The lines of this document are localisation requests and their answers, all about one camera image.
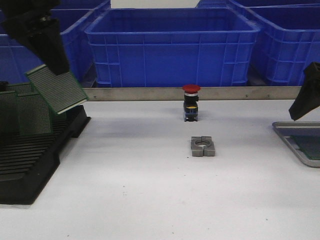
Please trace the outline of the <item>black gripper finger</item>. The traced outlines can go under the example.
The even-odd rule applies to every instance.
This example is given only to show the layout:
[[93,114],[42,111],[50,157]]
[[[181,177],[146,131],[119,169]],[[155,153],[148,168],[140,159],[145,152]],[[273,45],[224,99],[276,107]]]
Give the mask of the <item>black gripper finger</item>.
[[304,82],[288,110],[294,121],[320,106],[320,63],[312,62],[303,73]]

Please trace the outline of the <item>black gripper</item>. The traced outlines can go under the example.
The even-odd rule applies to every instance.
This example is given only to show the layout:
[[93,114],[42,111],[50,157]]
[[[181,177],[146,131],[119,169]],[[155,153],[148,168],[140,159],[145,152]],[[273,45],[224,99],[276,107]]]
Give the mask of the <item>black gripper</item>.
[[10,38],[21,45],[31,45],[33,52],[55,75],[70,70],[60,35],[60,22],[52,18],[51,9],[59,0],[2,0],[0,23]]

